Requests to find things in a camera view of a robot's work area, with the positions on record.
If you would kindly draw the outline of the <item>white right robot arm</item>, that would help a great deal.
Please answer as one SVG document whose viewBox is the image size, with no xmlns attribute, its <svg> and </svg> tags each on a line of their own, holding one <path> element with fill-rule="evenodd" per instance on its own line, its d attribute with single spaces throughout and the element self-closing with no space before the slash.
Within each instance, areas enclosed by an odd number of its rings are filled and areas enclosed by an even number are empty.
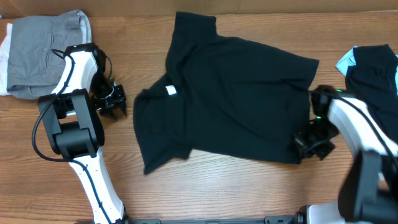
<svg viewBox="0 0 398 224">
<path fill-rule="evenodd" d="M 397 144 L 352 92 L 320 85 L 310 97 L 316 118 L 294 136 L 298 155 L 324 159 L 341 134 L 354 162 L 336 201 L 306 205 L 291 223 L 397 223 Z"/>
</svg>

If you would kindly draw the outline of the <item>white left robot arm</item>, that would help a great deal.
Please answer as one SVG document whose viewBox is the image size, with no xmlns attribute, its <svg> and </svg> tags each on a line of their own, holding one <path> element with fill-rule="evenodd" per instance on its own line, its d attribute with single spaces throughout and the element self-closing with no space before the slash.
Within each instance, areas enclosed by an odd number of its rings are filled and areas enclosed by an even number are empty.
<svg viewBox="0 0 398 224">
<path fill-rule="evenodd" d="M 131 223 L 122 200 L 109 177 L 103 155 L 105 135 L 100 117 L 114 118 L 114 111 L 126 113 L 122 85 L 105 75 L 110 58 L 93 42 L 52 51 L 64 59 L 65 69 L 51 94 L 38 101 L 39 117 L 32 131 L 44 125 L 57 162 L 66 162 L 78 176 L 93 211 L 93 223 Z"/>
</svg>

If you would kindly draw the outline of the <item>black t-shirt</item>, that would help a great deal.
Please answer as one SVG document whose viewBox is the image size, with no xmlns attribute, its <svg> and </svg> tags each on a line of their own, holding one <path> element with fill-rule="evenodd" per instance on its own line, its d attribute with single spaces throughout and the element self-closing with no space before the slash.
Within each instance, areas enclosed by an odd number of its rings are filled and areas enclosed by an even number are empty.
<svg viewBox="0 0 398 224">
<path fill-rule="evenodd" d="M 133 123 L 150 174 L 193 149 L 299 164 L 294 134 L 306 127 L 319 62 L 225 37 L 216 18 L 175 15 L 165 74 L 134 100 Z"/>
</svg>

